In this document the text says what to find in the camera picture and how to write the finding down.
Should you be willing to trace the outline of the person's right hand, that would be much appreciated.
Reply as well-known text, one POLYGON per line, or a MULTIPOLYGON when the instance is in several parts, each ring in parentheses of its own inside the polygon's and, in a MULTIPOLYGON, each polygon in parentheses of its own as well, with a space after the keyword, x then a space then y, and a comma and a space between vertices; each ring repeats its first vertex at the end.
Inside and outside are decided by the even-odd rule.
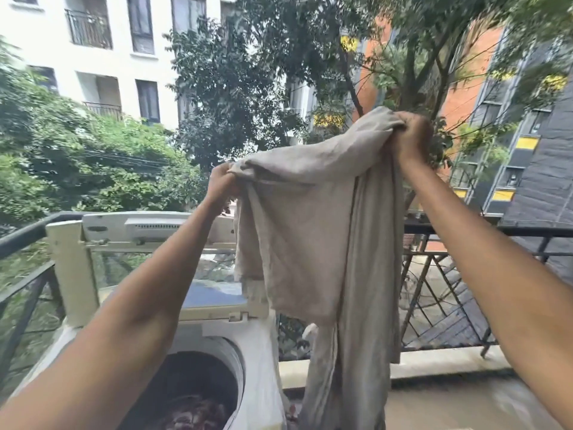
POLYGON ((393 154, 401 167, 428 164, 429 144, 433 137, 431 121, 423 115, 406 111, 395 112, 403 124, 392 135, 393 154))

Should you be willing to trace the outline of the person's left hand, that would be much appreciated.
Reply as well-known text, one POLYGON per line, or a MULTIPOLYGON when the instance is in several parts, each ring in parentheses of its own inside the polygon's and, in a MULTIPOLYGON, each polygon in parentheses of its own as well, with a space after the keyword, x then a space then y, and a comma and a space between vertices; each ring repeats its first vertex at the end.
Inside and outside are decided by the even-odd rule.
POLYGON ((228 209, 230 202, 239 197, 227 197, 223 187, 223 163, 211 171, 207 192, 203 203, 207 205, 211 216, 218 216, 228 209))

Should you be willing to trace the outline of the beige cloth garment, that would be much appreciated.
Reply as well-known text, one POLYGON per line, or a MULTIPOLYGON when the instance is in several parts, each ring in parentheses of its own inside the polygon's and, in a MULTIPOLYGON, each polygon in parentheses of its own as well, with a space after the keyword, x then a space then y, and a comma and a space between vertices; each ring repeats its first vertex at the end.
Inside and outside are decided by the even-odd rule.
POLYGON ((404 190, 384 146, 402 120, 377 107, 317 144, 256 152, 230 168, 235 278, 248 297, 318 328, 299 430, 386 430, 399 363, 404 190))

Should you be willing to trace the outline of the person's right forearm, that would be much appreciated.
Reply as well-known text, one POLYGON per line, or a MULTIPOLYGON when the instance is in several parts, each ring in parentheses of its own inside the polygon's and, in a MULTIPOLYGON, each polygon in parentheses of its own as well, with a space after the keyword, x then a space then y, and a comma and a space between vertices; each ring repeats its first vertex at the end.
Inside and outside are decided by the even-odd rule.
POLYGON ((468 209, 418 152, 397 158, 505 358, 564 430, 573 430, 573 288, 468 209))

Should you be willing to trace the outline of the person's left forearm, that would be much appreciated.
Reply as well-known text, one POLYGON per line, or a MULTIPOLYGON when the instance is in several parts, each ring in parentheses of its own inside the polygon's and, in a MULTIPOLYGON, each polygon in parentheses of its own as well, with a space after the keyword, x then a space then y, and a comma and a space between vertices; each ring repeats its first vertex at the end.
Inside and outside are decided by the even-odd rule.
POLYGON ((0 430, 114 430, 157 372, 216 216, 203 202, 61 355, 0 409, 0 430))

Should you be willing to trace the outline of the orange and grey building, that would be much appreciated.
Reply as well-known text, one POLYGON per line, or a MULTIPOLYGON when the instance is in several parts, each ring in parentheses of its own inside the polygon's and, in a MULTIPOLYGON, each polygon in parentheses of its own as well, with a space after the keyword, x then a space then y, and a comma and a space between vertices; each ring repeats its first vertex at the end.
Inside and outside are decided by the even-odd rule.
POLYGON ((367 0, 353 35, 382 105, 426 116, 431 163, 484 213, 526 118, 573 67, 573 0, 367 0))

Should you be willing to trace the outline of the tall green tree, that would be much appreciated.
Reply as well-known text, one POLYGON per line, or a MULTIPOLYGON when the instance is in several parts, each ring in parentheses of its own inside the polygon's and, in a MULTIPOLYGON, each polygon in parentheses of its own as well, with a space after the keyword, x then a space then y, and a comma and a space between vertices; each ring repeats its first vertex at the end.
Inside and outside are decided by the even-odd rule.
POLYGON ((166 35, 184 110, 174 141, 206 172, 299 140, 317 143, 382 105, 353 35, 367 0, 235 0, 220 20, 166 35))

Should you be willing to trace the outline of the green leafy bushes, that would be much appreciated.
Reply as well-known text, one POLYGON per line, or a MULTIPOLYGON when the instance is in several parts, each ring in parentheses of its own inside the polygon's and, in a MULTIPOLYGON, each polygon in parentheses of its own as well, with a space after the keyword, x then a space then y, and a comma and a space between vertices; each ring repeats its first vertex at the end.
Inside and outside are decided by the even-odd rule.
POLYGON ((190 211, 206 177, 161 125, 41 85, 0 36, 0 236, 59 211, 190 211))

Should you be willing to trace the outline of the black metal balcony railing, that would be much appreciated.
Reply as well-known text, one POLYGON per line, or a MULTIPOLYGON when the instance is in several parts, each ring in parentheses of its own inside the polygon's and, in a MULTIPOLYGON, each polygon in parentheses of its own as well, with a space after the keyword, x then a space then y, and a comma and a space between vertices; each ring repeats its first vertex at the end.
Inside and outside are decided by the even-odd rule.
MULTIPOLYGON (((47 351, 64 315, 62 286, 47 260, 51 223, 73 221, 65 211, 0 238, 0 396, 12 393, 47 351)), ((453 259, 429 224, 408 222, 399 301, 401 363, 393 379, 498 371, 509 364, 453 259)))

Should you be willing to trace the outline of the white apartment building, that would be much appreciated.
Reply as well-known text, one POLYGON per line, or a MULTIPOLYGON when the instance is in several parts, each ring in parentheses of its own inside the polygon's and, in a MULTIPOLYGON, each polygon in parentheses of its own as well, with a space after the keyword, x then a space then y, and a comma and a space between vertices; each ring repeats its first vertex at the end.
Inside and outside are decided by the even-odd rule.
POLYGON ((176 129, 183 100, 166 35, 230 15, 235 0, 0 0, 0 38, 49 90, 100 115, 176 129))

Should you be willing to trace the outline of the white top-load washing machine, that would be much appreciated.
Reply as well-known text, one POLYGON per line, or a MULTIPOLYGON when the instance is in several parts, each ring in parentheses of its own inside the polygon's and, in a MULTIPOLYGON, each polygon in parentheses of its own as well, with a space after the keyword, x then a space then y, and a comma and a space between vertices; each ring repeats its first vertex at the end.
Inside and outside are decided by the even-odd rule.
POLYGON ((145 390, 114 430, 288 430, 275 315, 189 307, 145 390))

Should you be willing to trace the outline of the dark laundry in drum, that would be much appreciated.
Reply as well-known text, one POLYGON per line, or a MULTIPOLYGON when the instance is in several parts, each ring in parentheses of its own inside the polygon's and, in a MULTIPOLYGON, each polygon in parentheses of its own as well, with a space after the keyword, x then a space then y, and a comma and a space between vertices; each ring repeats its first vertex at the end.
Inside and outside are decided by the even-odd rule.
POLYGON ((237 404, 237 379, 221 359, 168 354, 118 430, 224 430, 237 404))

